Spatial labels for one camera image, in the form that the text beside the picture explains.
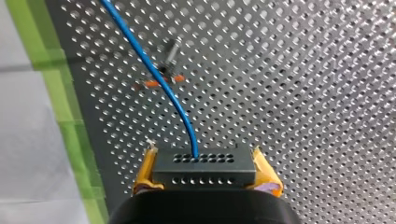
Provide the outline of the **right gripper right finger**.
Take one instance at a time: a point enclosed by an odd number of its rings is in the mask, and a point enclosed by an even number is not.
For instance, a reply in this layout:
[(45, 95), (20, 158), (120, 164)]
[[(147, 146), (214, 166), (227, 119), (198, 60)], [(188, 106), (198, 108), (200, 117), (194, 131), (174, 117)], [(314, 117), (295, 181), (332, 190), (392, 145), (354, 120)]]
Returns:
[(259, 147), (252, 150), (252, 159), (256, 173), (254, 182), (247, 185), (247, 189), (267, 192), (280, 198), (284, 191), (284, 185)]

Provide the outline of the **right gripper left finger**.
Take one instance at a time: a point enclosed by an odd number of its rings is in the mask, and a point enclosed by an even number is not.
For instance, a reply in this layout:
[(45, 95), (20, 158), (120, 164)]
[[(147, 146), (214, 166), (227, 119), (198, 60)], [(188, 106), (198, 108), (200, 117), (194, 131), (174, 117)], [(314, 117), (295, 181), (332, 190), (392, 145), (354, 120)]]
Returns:
[(152, 181), (152, 170), (157, 152), (158, 148), (156, 147), (148, 148), (145, 151), (143, 162), (134, 182), (133, 195), (149, 190), (164, 190), (164, 184), (154, 183)]

